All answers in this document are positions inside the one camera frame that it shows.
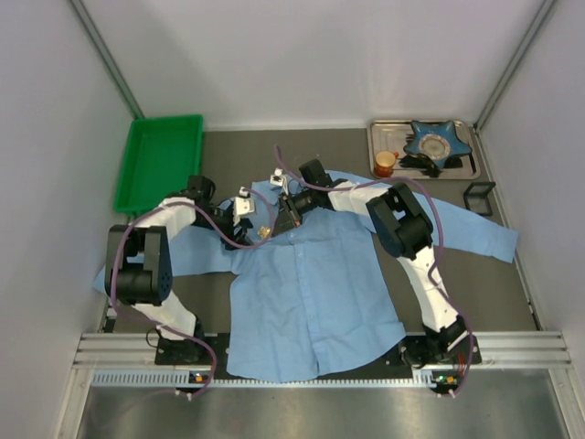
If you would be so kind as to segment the gold brooch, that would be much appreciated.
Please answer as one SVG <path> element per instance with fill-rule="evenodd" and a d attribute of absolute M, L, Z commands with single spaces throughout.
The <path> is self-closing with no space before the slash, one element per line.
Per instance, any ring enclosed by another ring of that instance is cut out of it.
<path fill-rule="evenodd" d="M 258 235 L 262 240 L 266 240 L 271 235 L 271 229 L 267 226 L 262 226 L 258 229 Z"/>

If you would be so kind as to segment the light blue button shirt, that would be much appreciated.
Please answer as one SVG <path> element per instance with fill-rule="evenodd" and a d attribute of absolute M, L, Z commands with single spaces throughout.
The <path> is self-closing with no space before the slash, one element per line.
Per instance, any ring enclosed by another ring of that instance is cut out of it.
<path fill-rule="evenodd" d="M 364 216 L 326 209 L 255 250 L 228 251 L 214 231 L 189 229 L 170 242 L 172 268 L 178 276 L 234 274 L 229 343 L 305 342 L 333 362 L 346 349 L 380 348 L 375 360 L 406 331 L 389 297 L 373 232 Z"/>

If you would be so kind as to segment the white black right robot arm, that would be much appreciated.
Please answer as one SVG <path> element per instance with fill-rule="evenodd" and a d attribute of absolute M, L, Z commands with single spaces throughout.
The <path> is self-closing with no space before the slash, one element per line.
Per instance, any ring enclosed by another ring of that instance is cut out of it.
<path fill-rule="evenodd" d="M 270 184 L 282 190 L 272 233 L 300 227 L 303 215 L 316 208 L 369 218 L 383 249 L 406 272 L 420 306 L 425 338 L 420 348 L 403 345 L 403 360 L 415 367 L 449 361 L 471 364 L 474 337 L 438 273 L 432 233 L 439 221 L 429 218 L 410 188 L 402 182 L 382 188 L 334 180 L 317 159 L 304 164 L 301 173 L 294 178 L 302 186 L 296 194 L 284 170 L 277 168 L 270 177 Z"/>

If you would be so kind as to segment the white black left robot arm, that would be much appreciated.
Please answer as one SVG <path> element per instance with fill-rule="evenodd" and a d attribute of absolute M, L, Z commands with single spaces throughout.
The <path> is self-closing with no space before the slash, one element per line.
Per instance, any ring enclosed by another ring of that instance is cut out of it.
<path fill-rule="evenodd" d="M 128 305 L 155 323 L 163 339 L 202 350 L 203 327 L 173 291 L 170 242 L 185 230 L 212 230 L 228 251 L 248 248 L 247 218 L 254 201 L 247 188 L 223 208 L 213 202 L 215 183 L 191 176 L 186 188 L 168 194 L 153 210 L 108 233 L 104 288 L 113 304 Z"/>

